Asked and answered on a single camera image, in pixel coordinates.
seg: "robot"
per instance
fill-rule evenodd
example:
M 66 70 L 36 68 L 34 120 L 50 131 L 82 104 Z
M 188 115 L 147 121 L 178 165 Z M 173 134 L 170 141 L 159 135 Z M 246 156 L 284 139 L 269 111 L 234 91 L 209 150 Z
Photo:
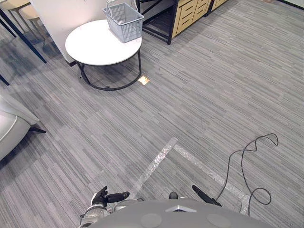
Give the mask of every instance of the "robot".
M 240 213 L 224 209 L 202 190 L 192 186 L 204 202 L 178 197 L 169 199 L 127 199 L 129 192 L 107 194 L 107 187 L 95 193 L 91 206 L 80 216 L 79 228 L 273 228 Z M 108 203 L 119 202 L 113 211 Z

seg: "round white table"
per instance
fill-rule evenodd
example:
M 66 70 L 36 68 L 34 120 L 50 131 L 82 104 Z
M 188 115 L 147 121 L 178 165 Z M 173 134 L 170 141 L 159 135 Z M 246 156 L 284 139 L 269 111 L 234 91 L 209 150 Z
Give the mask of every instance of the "round white table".
M 106 20 L 96 20 L 83 24 L 73 30 L 66 38 L 66 51 L 77 62 L 86 83 L 96 89 L 118 90 L 136 82 L 141 74 L 140 47 L 142 38 L 122 43 L 110 30 Z M 98 87 L 90 83 L 85 65 L 106 66 L 124 62 L 138 53 L 139 74 L 130 83 L 116 88 Z

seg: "small tag on floor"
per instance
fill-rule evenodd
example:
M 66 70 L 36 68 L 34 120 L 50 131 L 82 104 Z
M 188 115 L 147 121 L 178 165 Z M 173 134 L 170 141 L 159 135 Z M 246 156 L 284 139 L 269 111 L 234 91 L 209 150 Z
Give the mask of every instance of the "small tag on floor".
M 141 76 L 141 77 L 138 79 L 138 81 L 139 81 L 140 83 L 142 83 L 143 85 L 145 85 L 145 84 L 147 84 L 148 82 L 150 82 L 150 79 L 148 79 L 148 78 L 145 77 L 145 76 Z

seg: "black table leg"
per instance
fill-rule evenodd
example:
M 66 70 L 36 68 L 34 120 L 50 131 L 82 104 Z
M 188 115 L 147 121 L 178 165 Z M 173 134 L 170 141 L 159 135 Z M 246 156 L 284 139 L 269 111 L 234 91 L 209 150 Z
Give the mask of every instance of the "black table leg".
M 4 77 L 2 77 L 2 75 L 0 75 L 0 80 L 1 80 L 2 82 L 4 82 L 7 86 L 10 85 L 10 84 L 7 82 L 7 80 L 5 80 Z
M 3 20 L 0 19 L 0 24 L 3 25 L 3 27 L 13 36 L 16 37 L 16 35 L 9 29 L 9 27 L 3 22 Z
M 77 65 L 80 69 L 80 72 L 81 72 L 81 76 L 82 78 L 84 79 L 84 81 L 86 83 L 88 83 L 91 87 L 95 88 L 95 89 L 100 89 L 100 90 L 106 90 L 106 91 L 113 91 L 113 90 L 119 90 L 119 89 L 124 89 L 130 85 L 132 85 L 133 83 L 135 83 L 142 75 L 142 63 L 141 63 L 141 52 L 140 52 L 140 49 L 137 51 L 137 54 L 138 54 L 138 68 L 139 68 L 139 74 L 138 76 L 133 80 L 131 81 L 130 83 L 126 84 L 126 85 L 123 85 L 121 87 L 116 87 L 116 88 L 110 88 L 109 86 L 106 86 L 106 87 L 98 87 L 98 86 L 95 86 L 93 84 L 90 83 L 89 79 L 87 78 L 86 74 L 85 74 L 85 71 L 84 71 L 84 68 L 85 68 L 85 64 L 83 63 L 79 63 L 77 62 Z
M 6 23 L 17 33 L 18 36 L 23 40 L 23 42 L 38 56 L 42 62 L 47 63 L 46 60 L 40 55 L 40 53 L 34 48 L 34 46 L 29 42 L 29 40 L 19 31 L 19 29 L 11 22 L 11 20 L 6 16 L 6 14 L 0 8 L 0 16 L 6 21 Z

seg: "table top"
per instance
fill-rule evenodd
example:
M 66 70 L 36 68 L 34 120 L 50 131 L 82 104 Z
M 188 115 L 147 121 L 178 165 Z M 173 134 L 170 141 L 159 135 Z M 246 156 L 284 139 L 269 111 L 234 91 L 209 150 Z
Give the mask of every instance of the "table top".
M 107 20 L 88 22 L 66 38 L 66 51 L 78 62 L 104 66 L 120 63 L 141 47 L 142 38 L 122 43 L 110 30 Z

